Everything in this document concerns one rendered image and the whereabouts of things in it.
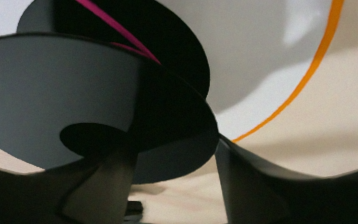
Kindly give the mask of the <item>pale grey painted circle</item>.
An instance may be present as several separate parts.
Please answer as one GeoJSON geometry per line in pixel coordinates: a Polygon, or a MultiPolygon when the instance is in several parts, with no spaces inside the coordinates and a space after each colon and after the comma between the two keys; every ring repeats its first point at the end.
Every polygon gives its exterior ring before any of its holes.
{"type": "MultiPolygon", "coordinates": [[[[33,0],[0,0],[0,35],[33,0]]],[[[201,43],[206,102],[230,140],[271,115],[298,86],[326,33],[334,0],[157,0],[201,43]]]]}

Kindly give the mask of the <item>orange painted ring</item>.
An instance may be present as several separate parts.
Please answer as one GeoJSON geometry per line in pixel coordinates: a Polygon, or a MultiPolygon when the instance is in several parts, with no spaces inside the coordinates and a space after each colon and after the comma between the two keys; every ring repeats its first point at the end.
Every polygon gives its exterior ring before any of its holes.
{"type": "Polygon", "coordinates": [[[317,71],[318,67],[322,63],[324,57],[326,56],[333,39],[336,35],[336,32],[338,30],[338,27],[340,25],[345,7],[347,4],[347,0],[334,0],[334,5],[331,13],[331,17],[329,20],[329,24],[326,30],[326,33],[324,35],[324,38],[322,40],[322,43],[320,45],[320,48],[309,67],[308,71],[298,84],[298,86],[294,89],[294,91],[290,94],[290,96],[266,119],[264,119],[262,122],[260,122],[258,125],[250,129],[249,131],[243,133],[242,135],[232,139],[233,142],[238,141],[245,136],[253,133],[257,129],[264,126],[266,123],[268,123],[270,120],[272,120],[274,117],[276,117],[281,111],[283,111],[296,97],[297,95],[303,90],[303,88],[307,85],[307,83],[310,81],[310,79],[313,77],[315,72],[317,71]]]}

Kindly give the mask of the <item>black cable reel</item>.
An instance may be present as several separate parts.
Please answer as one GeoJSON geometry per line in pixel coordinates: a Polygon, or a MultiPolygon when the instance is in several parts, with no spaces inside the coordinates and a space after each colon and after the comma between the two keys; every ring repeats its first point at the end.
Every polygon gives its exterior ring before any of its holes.
{"type": "Polygon", "coordinates": [[[86,1],[160,64],[78,0],[31,1],[15,33],[0,35],[0,150],[46,170],[129,134],[139,144],[132,185],[201,168],[216,151],[219,127],[196,35],[157,0],[86,1]]]}

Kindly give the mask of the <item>pink wire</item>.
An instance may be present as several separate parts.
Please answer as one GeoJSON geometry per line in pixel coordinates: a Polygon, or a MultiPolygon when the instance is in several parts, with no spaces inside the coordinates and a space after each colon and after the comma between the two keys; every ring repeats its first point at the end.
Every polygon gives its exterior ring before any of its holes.
{"type": "MultiPolygon", "coordinates": [[[[89,3],[86,0],[78,0],[79,2],[81,2],[82,4],[84,4],[85,6],[87,6],[89,9],[91,9],[92,11],[94,11],[96,14],[98,14],[99,16],[101,16],[103,19],[105,19],[107,22],[109,22],[111,25],[113,25],[115,28],[117,28],[120,32],[122,32],[124,35],[126,35],[129,39],[131,39],[136,45],[138,45],[152,60],[158,62],[160,64],[160,62],[157,60],[157,58],[142,44],[140,43],[135,37],[133,37],[129,32],[127,32],[124,28],[122,28],[119,24],[117,24],[115,21],[113,21],[110,17],[108,17],[106,14],[104,14],[102,11],[100,11],[99,9],[97,9],[95,6],[93,6],[91,3],[89,3]]],[[[129,50],[132,50],[134,52],[137,52],[141,55],[144,55],[146,57],[148,57],[147,55],[143,54],[142,52],[123,45],[123,44],[119,44],[119,43],[115,43],[115,45],[127,48],[129,50]]]]}

